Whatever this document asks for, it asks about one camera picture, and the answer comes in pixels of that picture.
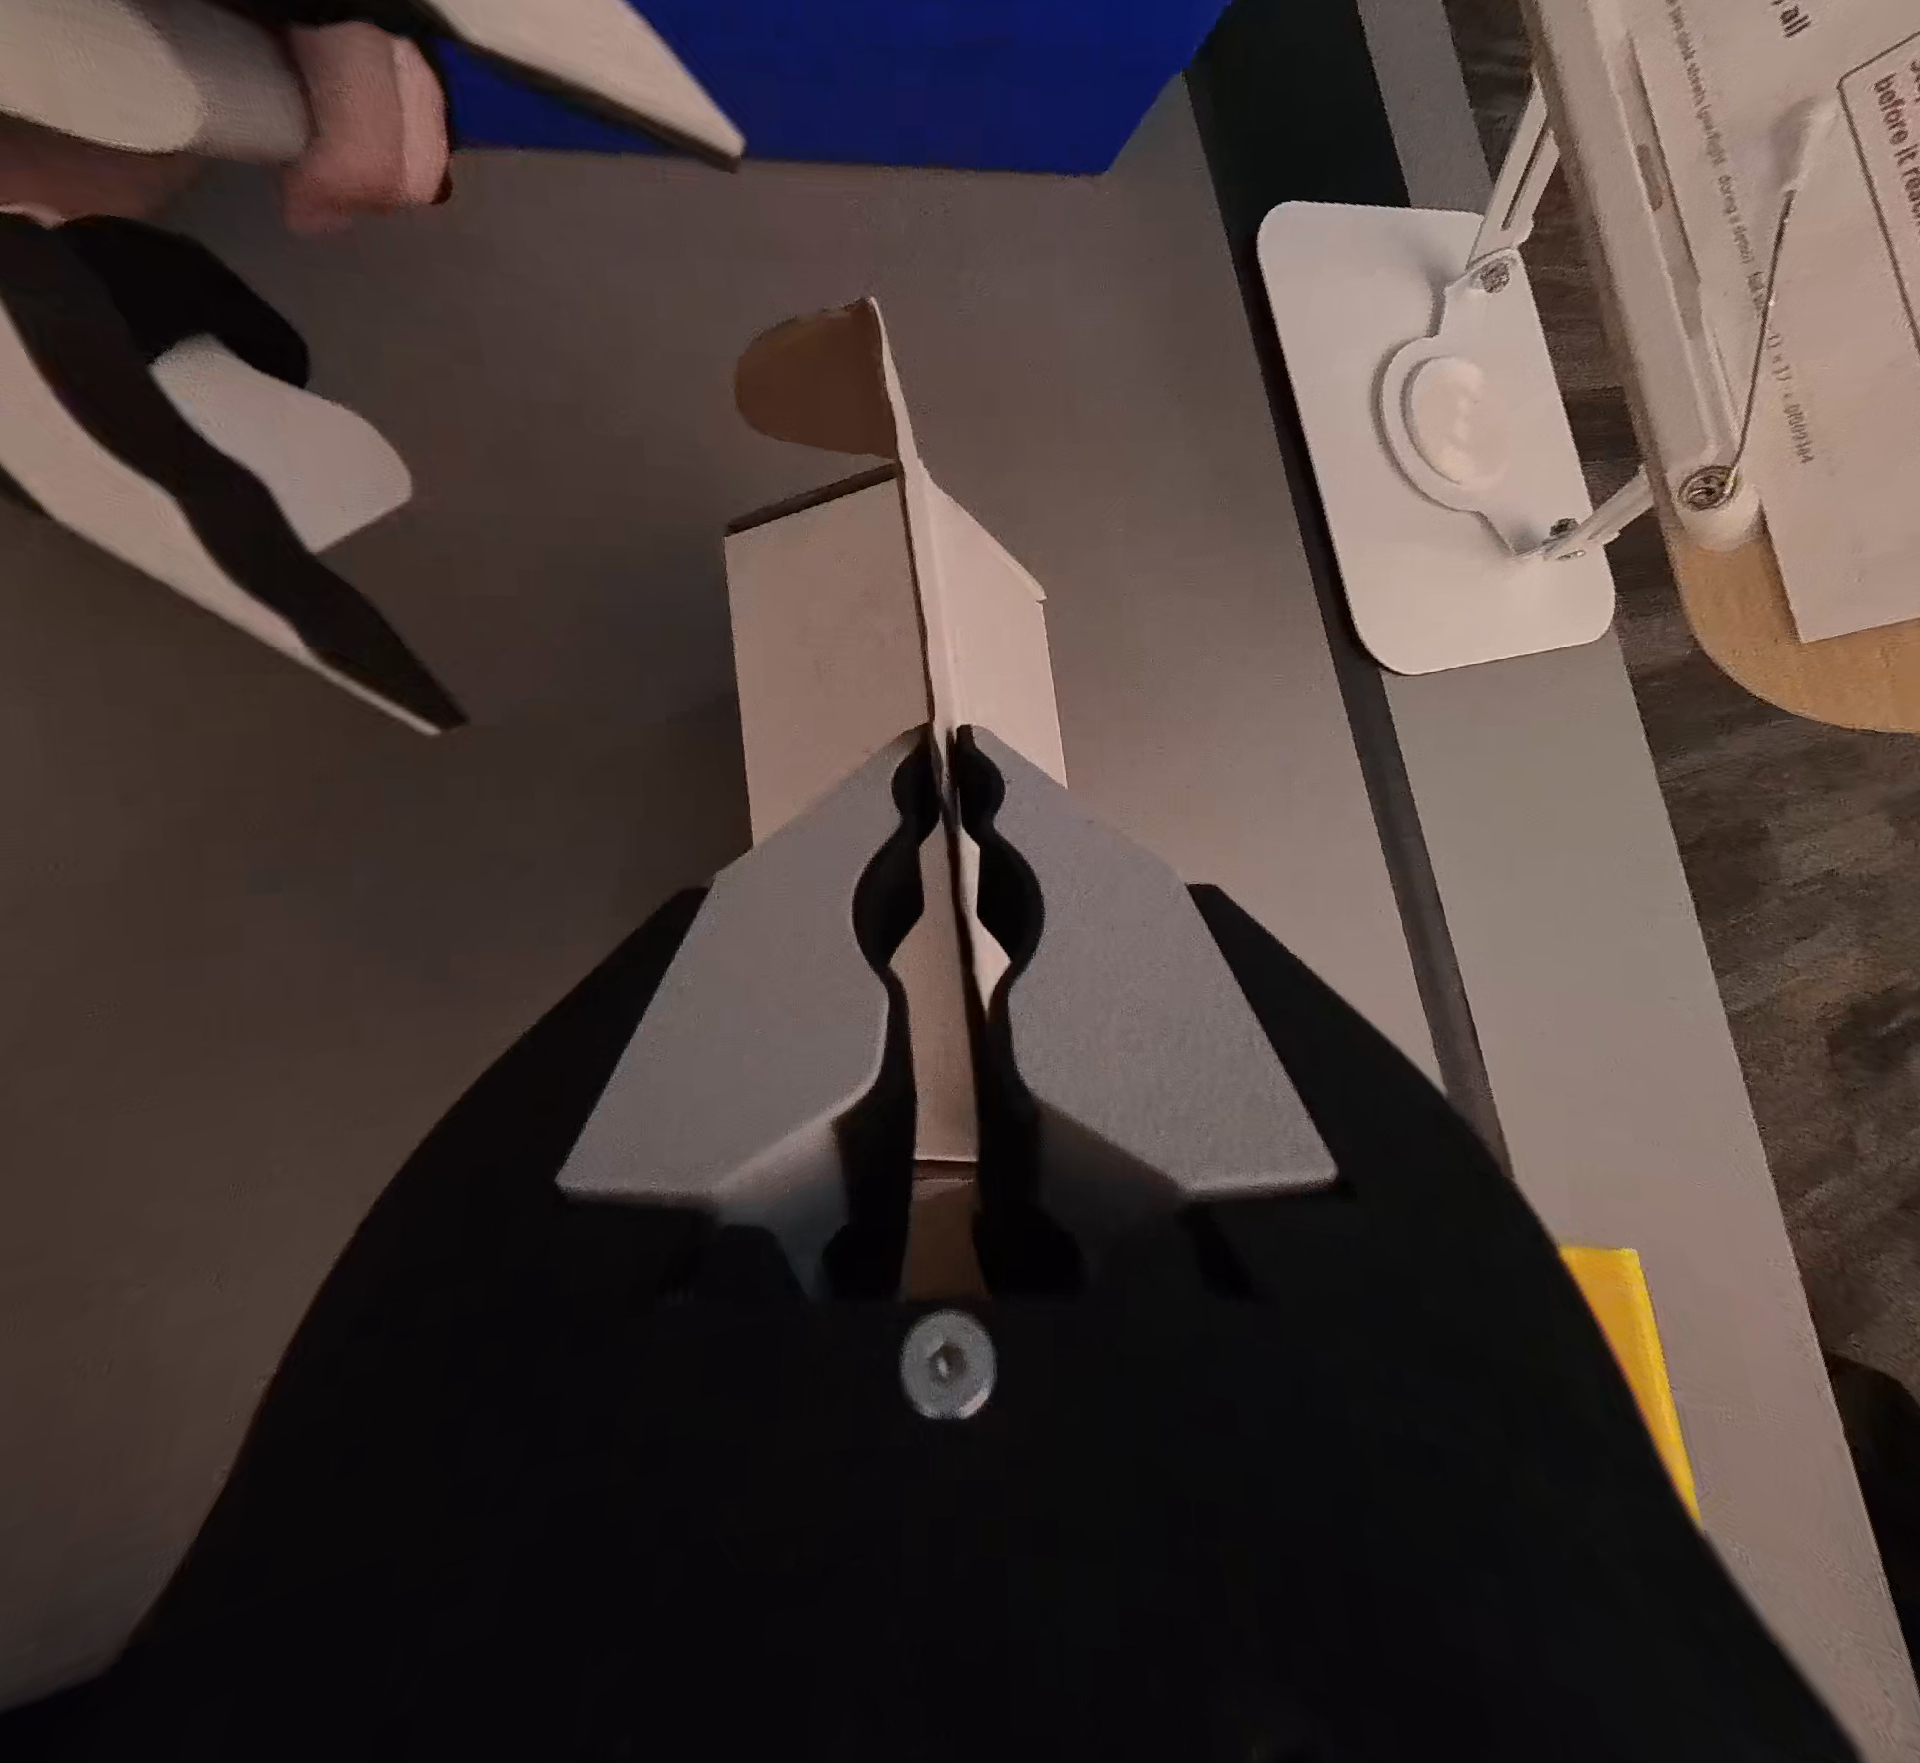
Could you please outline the white metal stand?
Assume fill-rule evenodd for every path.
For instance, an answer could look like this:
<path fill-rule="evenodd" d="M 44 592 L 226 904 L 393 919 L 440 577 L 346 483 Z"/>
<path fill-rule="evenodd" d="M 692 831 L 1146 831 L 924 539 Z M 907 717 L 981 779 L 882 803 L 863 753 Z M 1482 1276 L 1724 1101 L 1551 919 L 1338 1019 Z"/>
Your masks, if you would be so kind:
<path fill-rule="evenodd" d="M 1527 0 L 1538 77 L 1482 216 L 1283 200 L 1253 269 L 1366 652 L 1400 674 L 1600 646 L 1609 539 L 1658 506 L 1707 550 L 1768 528 L 1749 373 L 1707 319 L 1688 167 L 1632 0 Z M 1527 243 L 1551 174 L 1600 252 L 1644 471 L 1600 506 Z"/>

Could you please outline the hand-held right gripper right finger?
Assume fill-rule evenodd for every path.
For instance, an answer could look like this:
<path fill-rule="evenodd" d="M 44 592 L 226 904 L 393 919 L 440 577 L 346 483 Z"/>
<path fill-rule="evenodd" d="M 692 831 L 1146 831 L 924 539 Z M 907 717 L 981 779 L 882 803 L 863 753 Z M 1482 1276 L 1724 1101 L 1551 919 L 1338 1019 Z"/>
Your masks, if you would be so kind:
<path fill-rule="evenodd" d="M 1329 1194 L 1338 1154 L 1196 893 L 988 724 L 951 727 L 951 803 L 973 929 L 1002 949 L 981 1003 L 981 1198 Z"/>

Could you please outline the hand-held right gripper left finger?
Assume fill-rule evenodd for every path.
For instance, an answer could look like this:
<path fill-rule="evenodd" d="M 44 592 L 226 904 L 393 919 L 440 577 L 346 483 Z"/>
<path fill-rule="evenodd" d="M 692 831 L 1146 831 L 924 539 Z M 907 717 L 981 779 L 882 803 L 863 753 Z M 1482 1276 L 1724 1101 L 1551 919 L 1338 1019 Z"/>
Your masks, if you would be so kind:
<path fill-rule="evenodd" d="M 799 1288 L 903 1288 L 920 1089 L 892 957 L 932 831 L 932 746 L 903 727 L 728 865 L 558 1187 L 762 1226 Z"/>

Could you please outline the yellow plastic bin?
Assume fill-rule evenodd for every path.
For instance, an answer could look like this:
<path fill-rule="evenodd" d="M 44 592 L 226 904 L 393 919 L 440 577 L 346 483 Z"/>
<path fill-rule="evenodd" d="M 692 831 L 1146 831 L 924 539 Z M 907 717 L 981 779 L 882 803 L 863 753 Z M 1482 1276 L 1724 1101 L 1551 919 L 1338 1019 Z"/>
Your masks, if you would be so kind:
<path fill-rule="evenodd" d="M 1644 1288 L 1644 1257 L 1632 1246 L 1557 1246 L 1557 1257 L 1574 1269 L 1600 1331 L 1609 1338 L 1609 1361 L 1640 1400 L 1640 1421 L 1663 1459 L 1663 1483 L 1676 1487 L 1688 1514 L 1699 1523 L 1692 1445 L 1688 1445 L 1688 1421 L 1671 1400 L 1663 1331 L 1658 1331 L 1658 1305 Z"/>

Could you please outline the person's left hand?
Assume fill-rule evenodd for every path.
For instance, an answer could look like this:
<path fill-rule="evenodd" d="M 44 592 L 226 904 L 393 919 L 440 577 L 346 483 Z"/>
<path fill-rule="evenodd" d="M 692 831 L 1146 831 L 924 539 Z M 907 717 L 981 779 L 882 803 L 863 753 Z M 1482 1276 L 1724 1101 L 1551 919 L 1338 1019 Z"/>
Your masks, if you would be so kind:
<path fill-rule="evenodd" d="M 413 216 L 449 191 L 449 110 L 415 42 L 372 20 L 292 29 L 309 150 L 280 167 L 277 210 L 293 235 L 350 235 L 360 216 Z M 83 216 L 158 220 L 206 155 L 96 150 L 35 117 L 0 132 L 0 210 L 47 228 Z"/>

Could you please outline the white cardboard mailer box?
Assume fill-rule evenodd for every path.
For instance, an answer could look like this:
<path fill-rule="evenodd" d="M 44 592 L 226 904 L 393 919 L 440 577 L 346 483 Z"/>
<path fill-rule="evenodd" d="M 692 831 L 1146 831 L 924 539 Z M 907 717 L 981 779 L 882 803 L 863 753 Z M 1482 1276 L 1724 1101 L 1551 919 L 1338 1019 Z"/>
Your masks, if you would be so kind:
<path fill-rule="evenodd" d="M 863 462 L 728 539 L 750 836 L 791 821 L 892 738 L 924 738 L 948 821 L 920 843 L 924 914 L 892 949 L 920 1101 L 907 1295 L 981 1297 L 973 1039 L 1010 976 L 1010 943 L 973 914 L 981 853 L 959 831 L 948 746 L 981 724 L 1071 779 L 1048 592 L 932 483 L 870 296 L 750 332 L 734 405 L 775 445 Z"/>

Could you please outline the printed instruction sheet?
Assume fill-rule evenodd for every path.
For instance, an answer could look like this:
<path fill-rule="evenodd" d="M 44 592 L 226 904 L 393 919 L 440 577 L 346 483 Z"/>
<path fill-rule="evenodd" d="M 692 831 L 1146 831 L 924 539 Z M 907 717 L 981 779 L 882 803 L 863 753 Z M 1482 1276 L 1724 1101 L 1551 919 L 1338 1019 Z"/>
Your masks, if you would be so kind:
<path fill-rule="evenodd" d="M 1799 646 L 1917 626 L 1920 0 L 1618 0 Z"/>

